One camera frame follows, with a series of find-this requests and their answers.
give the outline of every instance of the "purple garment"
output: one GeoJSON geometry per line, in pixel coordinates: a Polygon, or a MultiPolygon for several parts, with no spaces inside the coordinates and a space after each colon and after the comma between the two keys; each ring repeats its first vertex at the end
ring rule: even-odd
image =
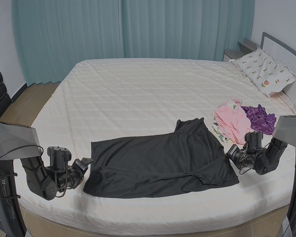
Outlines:
{"type": "Polygon", "coordinates": [[[267,135],[272,135],[274,124],[276,122],[275,114],[266,114],[265,108],[261,105],[258,107],[241,106],[247,114],[247,118],[251,121],[251,128],[267,135]]]}

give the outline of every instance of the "black t-shirt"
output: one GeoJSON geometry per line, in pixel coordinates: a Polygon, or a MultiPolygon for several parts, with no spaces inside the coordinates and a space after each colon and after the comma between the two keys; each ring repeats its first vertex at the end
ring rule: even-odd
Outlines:
{"type": "Polygon", "coordinates": [[[173,133],[91,142],[83,191],[107,198],[155,198],[239,183],[204,118],[178,120],[173,133]]]}

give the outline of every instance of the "white bed sheet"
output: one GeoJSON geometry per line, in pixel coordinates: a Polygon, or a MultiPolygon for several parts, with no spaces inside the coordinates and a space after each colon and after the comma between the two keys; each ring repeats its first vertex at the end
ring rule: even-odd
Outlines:
{"type": "MultiPolygon", "coordinates": [[[[102,59],[78,63],[45,104],[32,127],[40,144],[68,148],[72,159],[90,157],[91,141],[173,132],[178,119],[204,117],[230,97],[267,112],[292,114],[269,99],[229,62],[182,59],[102,59]]],[[[264,136],[263,145],[271,136],[264,136]]],[[[225,152],[231,144],[225,144],[225,152]]],[[[43,155],[49,164],[47,154],[43,155]]],[[[61,198],[31,193],[20,161],[15,171],[20,203],[52,221],[109,235],[162,235],[239,225],[289,203],[295,148],[288,146],[276,171],[239,176],[231,187],[160,197],[116,199],[83,193],[85,181],[61,198]]]]}

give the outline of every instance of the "pillowcase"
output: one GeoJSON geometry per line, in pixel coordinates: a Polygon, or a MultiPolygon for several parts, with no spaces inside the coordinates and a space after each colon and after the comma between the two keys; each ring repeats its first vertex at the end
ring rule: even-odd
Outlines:
{"type": "Polygon", "coordinates": [[[284,63],[274,60],[259,47],[232,63],[267,97],[295,81],[284,63]]]}

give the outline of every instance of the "bedside table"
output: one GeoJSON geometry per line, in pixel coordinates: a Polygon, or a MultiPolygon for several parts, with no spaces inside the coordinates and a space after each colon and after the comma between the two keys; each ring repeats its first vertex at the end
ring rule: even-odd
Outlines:
{"type": "Polygon", "coordinates": [[[225,49],[223,61],[229,61],[229,59],[238,59],[245,54],[251,53],[257,49],[257,45],[247,38],[243,38],[243,42],[238,42],[238,45],[241,51],[225,49]]]}

